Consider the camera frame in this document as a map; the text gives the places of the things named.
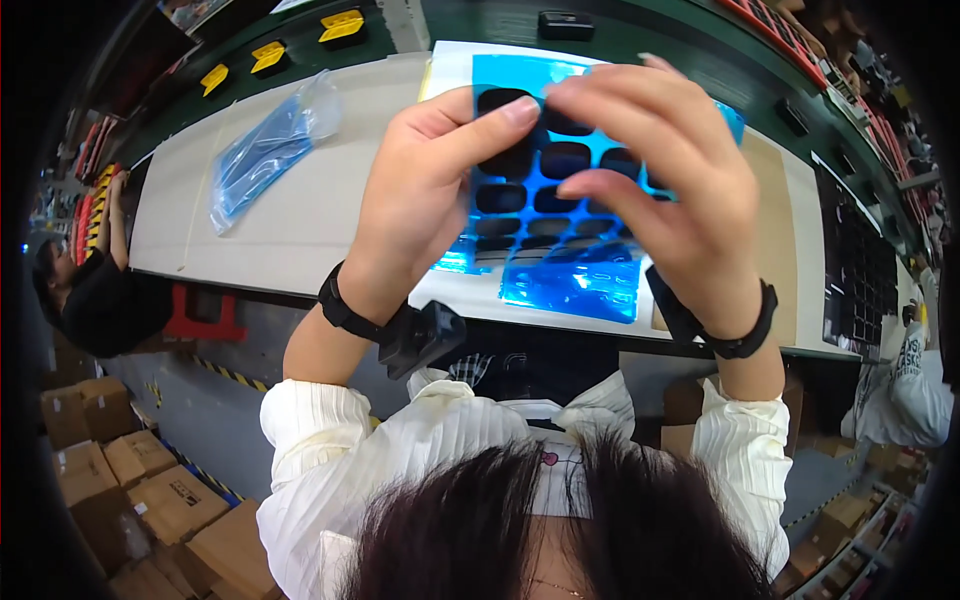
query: gray floor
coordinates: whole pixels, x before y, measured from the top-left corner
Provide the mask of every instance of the gray floor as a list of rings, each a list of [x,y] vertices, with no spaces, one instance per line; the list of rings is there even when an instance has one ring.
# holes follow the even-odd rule
[[[200,342],[205,359],[268,384],[281,378],[283,351],[304,312],[257,302],[238,302],[237,322],[248,328],[241,344]],[[262,500],[270,493],[273,449],[259,426],[263,397],[216,372],[174,354],[139,354],[102,361],[110,374],[131,388],[141,406],[160,426],[162,436],[238,493]],[[662,414],[662,394],[679,377],[715,371],[713,361],[648,354],[621,354],[621,369],[639,416]],[[162,402],[146,383],[156,384]],[[386,419],[408,401],[405,383],[391,381],[369,353],[349,385],[371,400],[372,413]],[[781,522],[786,525],[816,509],[860,477],[865,447],[847,458],[832,459],[812,449],[799,450],[786,482],[787,501]],[[808,518],[787,529],[799,540],[813,523]]]

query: white table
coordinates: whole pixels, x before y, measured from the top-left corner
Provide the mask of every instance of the white table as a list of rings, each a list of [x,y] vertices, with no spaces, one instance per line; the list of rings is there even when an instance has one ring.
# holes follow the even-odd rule
[[[429,58],[430,53],[396,55],[334,71],[333,82],[345,108],[335,140],[279,178],[223,237],[215,234],[207,214],[210,162],[299,83],[238,101],[164,141],[156,148],[141,193],[132,234],[132,268],[235,288],[314,296],[327,273],[347,255],[366,177],[387,123],[418,98],[462,84],[464,77],[469,82],[469,69],[449,60],[436,61],[426,82]],[[761,133],[749,128],[748,132],[780,151],[787,177],[797,256],[797,319],[795,343],[786,348],[852,355],[822,340],[824,244],[813,170]],[[901,265],[898,269],[904,304],[914,295],[914,286],[905,269]],[[498,299],[499,286],[499,272],[468,276],[431,271],[410,302],[423,306],[439,300],[474,319],[670,339],[669,332],[651,325],[654,303],[643,277],[632,324],[509,306]],[[889,317],[883,334],[881,357],[892,358],[903,327]]]

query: dark hair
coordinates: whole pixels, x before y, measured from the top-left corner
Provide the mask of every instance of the dark hair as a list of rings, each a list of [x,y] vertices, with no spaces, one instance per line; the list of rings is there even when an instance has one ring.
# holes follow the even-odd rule
[[[43,318],[50,325],[63,330],[60,309],[54,304],[54,299],[50,295],[50,279],[53,279],[57,274],[54,268],[55,245],[56,243],[52,239],[48,239],[36,249],[32,276],[36,298],[40,301],[40,310],[43,311]]]
[[[596,600],[777,597],[766,560],[731,528],[703,465],[613,434],[590,439],[583,478],[575,483],[573,469],[566,483],[574,518],[564,548],[582,570],[579,592]],[[526,597],[540,461],[539,444],[490,448],[380,494],[340,597]]]

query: plastic bag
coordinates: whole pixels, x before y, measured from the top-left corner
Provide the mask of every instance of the plastic bag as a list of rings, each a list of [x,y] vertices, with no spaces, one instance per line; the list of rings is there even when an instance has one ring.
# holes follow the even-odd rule
[[[233,227],[256,197],[337,132],[340,95],[325,69],[213,159],[210,220],[217,235]]]

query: necklace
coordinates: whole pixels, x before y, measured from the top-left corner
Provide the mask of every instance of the necklace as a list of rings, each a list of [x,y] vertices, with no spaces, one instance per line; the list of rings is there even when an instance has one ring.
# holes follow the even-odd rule
[[[531,577],[530,581],[536,582],[538,584],[544,584],[545,586],[550,586],[555,589],[561,589],[566,593],[570,594],[571,596],[576,596],[577,598],[586,598],[586,596],[580,593],[579,591],[573,591],[572,589],[567,589],[567,588],[564,588],[563,586],[558,586],[557,584],[551,584],[549,582],[543,581],[542,579],[537,579],[536,577]]]

